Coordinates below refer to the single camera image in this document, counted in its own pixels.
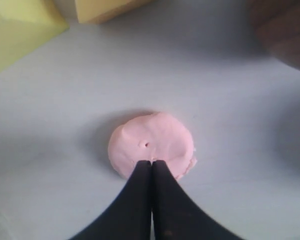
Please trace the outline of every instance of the white table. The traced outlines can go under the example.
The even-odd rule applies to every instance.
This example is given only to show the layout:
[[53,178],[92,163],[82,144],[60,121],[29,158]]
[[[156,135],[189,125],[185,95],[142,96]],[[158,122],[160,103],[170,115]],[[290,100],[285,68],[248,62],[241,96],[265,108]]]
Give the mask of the white table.
[[112,130],[166,111],[193,132],[180,184],[247,240],[300,240],[300,71],[267,56],[244,0],[161,0],[79,25],[0,73],[0,240],[65,240],[125,180]]

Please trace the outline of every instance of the white surface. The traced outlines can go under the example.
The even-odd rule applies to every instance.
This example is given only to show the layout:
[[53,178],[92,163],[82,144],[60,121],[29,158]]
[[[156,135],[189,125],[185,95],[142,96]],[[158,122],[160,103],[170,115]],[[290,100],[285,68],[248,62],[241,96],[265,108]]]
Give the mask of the white surface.
[[125,181],[112,130],[167,111],[193,132],[180,184],[247,240],[300,240],[300,71],[264,55],[244,0],[164,0],[68,32],[0,73],[0,219],[65,240]]

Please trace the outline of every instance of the black tool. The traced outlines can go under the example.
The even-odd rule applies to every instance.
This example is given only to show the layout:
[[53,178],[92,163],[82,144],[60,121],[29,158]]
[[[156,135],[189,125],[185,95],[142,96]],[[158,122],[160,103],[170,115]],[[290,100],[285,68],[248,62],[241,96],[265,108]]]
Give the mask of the black tool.
[[183,191],[166,162],[139,161],[125,187],[71,240],[242,240],[204,213]]

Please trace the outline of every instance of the yellow object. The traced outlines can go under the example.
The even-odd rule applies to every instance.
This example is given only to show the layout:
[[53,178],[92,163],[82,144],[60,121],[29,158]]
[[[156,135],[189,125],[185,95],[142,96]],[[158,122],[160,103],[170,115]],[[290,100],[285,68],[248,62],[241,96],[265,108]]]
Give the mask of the yellow object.
[[103,23],[152,0],[75,0],[79,23]]
[[53,0],[0,0],[0,71],[67,28]]

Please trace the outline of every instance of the blurry object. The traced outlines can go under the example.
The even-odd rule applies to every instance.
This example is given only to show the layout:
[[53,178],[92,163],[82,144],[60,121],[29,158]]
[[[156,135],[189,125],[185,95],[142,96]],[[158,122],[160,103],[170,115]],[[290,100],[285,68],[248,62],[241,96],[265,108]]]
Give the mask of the blurry object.
[[300,69],[300,0],[248,0],[250,20],[264,47]]
[[0,0],[0,71],[67,28],[52,0]]
[[75,0],[79,23],[100,24],[152,0]]

